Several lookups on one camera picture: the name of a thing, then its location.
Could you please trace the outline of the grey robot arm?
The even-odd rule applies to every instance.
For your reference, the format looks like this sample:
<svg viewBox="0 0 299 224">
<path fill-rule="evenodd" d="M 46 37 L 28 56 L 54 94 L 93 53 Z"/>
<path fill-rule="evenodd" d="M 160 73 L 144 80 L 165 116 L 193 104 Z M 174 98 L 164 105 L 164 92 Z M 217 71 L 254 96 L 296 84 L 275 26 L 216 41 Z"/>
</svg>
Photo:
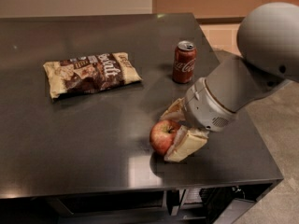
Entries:
<svg viewBox="0 0 299 224">
<path fill-rule="evenodd" d="M 255 8 L 240 23 L 238 55 L 197 79 L 163 119 L 185 120 L 164 159 L 180 162 L 220 132 L 249 103 L 299 81 L 299 6 L 269 3 Z"/>
</svg>

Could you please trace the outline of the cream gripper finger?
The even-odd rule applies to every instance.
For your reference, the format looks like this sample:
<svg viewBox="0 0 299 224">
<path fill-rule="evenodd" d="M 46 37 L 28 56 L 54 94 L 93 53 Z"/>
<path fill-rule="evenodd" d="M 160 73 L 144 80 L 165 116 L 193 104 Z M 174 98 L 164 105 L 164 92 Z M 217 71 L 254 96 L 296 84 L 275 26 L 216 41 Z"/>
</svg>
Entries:
<svg viewBox="0 0 299 224">
<path fill-rule="evenodd" d="M 178 98 L 173 104 L 171 104 L 164 113 L 160 116 L 160 120 L 173 120 L 176 122 L 184 121 L 185 115 L 183 113 L 184 99 Z"/>
<path fill-rule="evenodd" d="M 203 147 L 208 140 L 209 131 L 188 128 L 182 125 L 175 136 L 173 145 L 167 150 L 164 160 L 180 162 Z"/>
</svg>

